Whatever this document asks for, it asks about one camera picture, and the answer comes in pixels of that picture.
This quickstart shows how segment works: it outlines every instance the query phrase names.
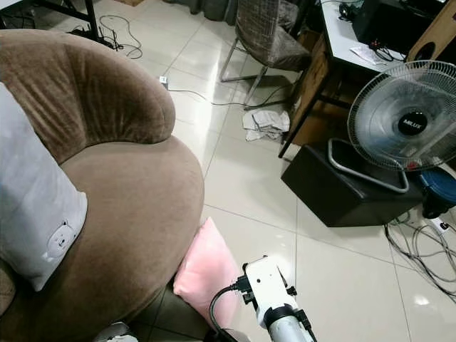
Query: pink pillow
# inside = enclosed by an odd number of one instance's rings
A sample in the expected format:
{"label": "pink pillow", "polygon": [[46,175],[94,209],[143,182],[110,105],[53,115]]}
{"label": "pink pillow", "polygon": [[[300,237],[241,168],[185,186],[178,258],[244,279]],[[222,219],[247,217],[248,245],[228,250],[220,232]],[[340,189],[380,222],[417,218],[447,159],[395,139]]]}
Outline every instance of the pink pillow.
{"label": "pink pillow", "polygon": [[[212,326],[209,305],[214,295],[233,284],[241,274],[222,235],[209,217],[199,229],[177,271],[174,293],[181,296]],[[214,315],[222,328],[234,318],[239,298],[234,291],[223,294]]]}

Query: armchair backrest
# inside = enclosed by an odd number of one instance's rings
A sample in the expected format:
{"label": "armchair backrest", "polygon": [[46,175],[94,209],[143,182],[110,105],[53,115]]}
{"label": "armchair backrest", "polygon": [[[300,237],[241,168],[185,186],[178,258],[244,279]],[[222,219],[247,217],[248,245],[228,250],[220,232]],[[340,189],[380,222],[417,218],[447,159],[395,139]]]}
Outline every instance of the armchair backrest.
{"label": "armchair backrest", "polygon": [[158,143],[174,127],[172,99],[157,80],[67,33],[0,31],[0,82],[58,163],[98,143]]}

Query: metal fan stand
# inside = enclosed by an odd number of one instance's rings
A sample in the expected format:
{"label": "metal fan stand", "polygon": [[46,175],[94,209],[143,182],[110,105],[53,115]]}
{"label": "metal fan stand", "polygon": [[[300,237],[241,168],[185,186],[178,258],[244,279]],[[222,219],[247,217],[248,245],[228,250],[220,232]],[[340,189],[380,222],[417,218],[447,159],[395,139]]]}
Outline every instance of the metal fan stand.
{"label": "metal fan stand", "polygon": [[408,184],[408,179],[407,179],[407,176],[405,175],[404,171],[399,171],[399,175],[400,175],[400,179],[401,179],[401,181],[403,183],[403,187],[396,187],[395,185],[389,184],[389,183],[384,182],[382,180],[378,180],[377,178],[371,177],[369,175],[366,175],[364,173],[358,172],[356,170],[353,170],[353,169],[351,169],[349,167],[346,167],[346,166],[340,164],[339,162],[336,161],[336,159],[334,159],[334,156],[333,156],[333,142],[334,141],[339,141],[341,143],[345,143],[345,144],[350,145],[350,146],[352,146],[352,144],[350,144],[348,141],[345,141],[345,140],[339,139],[339,138],[331,138],[331,139],[329,139],[329,141],[328,141],[328,159],[329,159],[329,162],[331,163],[331,165],[333,165],[336,169],[338,169],[340,171],[343,171],[345,173],[348,173],[350,175],[362,178],[362,179],[367,180],[369,182],[375,183],[377,185],[380,185],[381,187],[384,187],[384,188],[389,189],[389,190],[394,191],[394,192],[398,192],[400,194],[405,194],[409,190],[410,186]]}

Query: wooden speaker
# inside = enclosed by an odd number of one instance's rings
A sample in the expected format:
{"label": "wooden speaker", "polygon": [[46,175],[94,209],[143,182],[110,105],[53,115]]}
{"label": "wooden speaker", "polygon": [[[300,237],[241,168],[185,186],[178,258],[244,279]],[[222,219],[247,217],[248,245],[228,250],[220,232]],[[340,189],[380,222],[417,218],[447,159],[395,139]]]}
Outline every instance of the wooden speaker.
{"label": "wooden speaker", "polygon": [[438,59],[456,63],[456,0],[447,4],[410,49],[407,61]]}

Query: speaker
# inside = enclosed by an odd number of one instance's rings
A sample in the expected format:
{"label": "speaker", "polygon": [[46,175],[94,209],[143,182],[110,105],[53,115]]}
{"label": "speaker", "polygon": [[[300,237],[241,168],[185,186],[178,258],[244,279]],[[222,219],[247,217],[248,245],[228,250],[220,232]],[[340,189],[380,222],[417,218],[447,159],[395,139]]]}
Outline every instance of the speaker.
{"label": "speaker", "polygon": [[456,0],[449,0],[410,49],[407,61],[437,59],[456,63]]}
{"label": "speaker", "polygon": [[353,22],[358,41],[374,41],[407,54],[434,16],[412,9],[400,0],[365,0]]}

